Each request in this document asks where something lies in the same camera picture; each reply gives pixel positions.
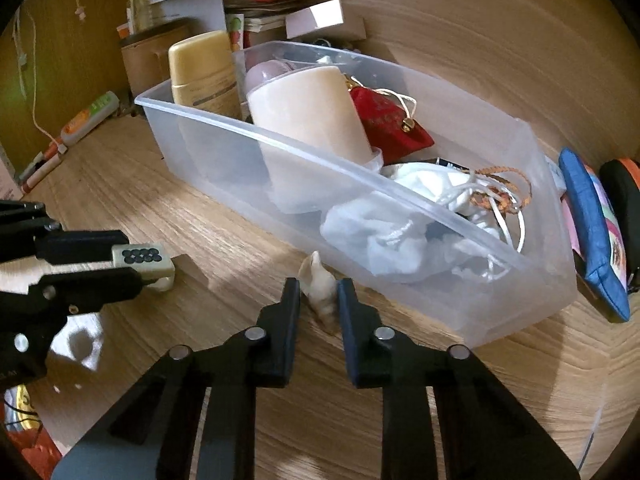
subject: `bottle cap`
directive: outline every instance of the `bottle cap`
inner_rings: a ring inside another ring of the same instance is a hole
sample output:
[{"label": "bottle cap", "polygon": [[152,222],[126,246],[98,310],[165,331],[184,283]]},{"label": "bottle cap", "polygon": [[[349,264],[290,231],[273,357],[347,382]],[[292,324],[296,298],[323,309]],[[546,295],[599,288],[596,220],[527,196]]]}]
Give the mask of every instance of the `bottle cap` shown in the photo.
[{"label": "bottle cap", "polygon": [[233,64],[226,30],[205,32],[169,48],[169,72],[174,86],[210,76]]}]

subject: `clear plastic storage bin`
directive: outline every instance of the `clear plastic storage bin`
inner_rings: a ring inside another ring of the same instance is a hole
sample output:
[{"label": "clear plastic storage bin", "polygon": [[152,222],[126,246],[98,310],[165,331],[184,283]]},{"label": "clear plastic storage bin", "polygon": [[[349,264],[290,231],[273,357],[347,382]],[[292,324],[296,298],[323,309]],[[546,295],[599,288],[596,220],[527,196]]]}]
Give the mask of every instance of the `clear plastic storage bin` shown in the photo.
[{"label": "clear plastic storage bin", "polygon": [[[417,99],[415,118],[435,140],[425,158],[523,171],[532,183],[532,202],[524,208],[522,253],[348,160],[251,124],[175,105],[171,83],[165,81],[136,103],[145,108],[176,176],[300,250],[320,251],[323,261],[358,282],[446,323],[470,346],[516,332],[575,299],[568,234],[552,176],[527,123],[442,79],[361,54],[272,42],[235,56],[240,86],[246,70],[268,59],[299,67],[336,64],[366,86]],[[411,219],[425,247],[424,265],[380,273],[370,248],[356,244],[344,251],[331,237],[327,240],[322,230],[327,215],[353,203],[367,209],[372,221]],[[467,240],[477,255],[452,254],[451,247],[443,251],[445,236]]]}]

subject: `red pouch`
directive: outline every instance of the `red pouch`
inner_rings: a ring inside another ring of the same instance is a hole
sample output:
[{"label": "red pouch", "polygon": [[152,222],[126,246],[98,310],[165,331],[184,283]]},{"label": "red pouch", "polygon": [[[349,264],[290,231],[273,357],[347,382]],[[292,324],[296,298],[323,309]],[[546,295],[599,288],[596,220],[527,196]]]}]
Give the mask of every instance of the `red pouch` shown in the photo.
[{"label": "red pouch", "polygon": [[433,146],[427,131],[391,99],[364,86],[354,86],[350,93],[369,143],[382,150],[385,164]]}]

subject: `cardboard box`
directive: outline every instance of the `cardboard box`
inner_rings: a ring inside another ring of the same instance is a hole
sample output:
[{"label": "cardboard box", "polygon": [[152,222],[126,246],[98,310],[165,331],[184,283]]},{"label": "cardboard box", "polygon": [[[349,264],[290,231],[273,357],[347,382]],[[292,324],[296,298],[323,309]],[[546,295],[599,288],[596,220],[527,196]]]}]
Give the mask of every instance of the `cardboard box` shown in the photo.
[{"label": "cardboard box", "polygon": [[260,45],[268,41],[282,41],[287,39],[287,31],[284,27],[270,28],[261,32],[244,32],[244,48]]},{"label": "cardboard box", "polygon": [[0,200],[20,200],[22,191],[14,180],[15,170],[0,144]]},{"label": "cardboard box", "polygon": [[328,40],[366,40],[364,20],[345,8],[340,0],[331,0],[293,12],[286,18],[287,39],[309,41],[317,38]]}]

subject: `cream cylindrical container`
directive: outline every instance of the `cream cylindrical container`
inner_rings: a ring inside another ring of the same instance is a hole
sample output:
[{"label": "cream cylindrical container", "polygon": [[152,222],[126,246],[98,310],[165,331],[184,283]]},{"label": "cream cylindrical container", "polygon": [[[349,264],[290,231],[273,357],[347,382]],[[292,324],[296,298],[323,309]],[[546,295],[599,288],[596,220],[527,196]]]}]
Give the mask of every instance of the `cream cylindrical container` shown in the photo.
[{"label": "cream cylindrical container", "polygon": [[256,126],[364,165],[373,154],[344,76],[337,66],[303,68],[247,96]]},{"label": "cream cylindrical container", "polygon": [[[373,171],[382,166],[337,66],[283,74],[250,91],[247,100],[256,126]],[[353,183],[326,166],[266,143],[260,149],[271,180],[268,193],[281,212],[326,211],[352,198]]]},{"label": "cream cylindrical container", "polygon": [[241,119],[236,67],[229,36],[214,30],[179,41],[169,48],[174,102]]}]

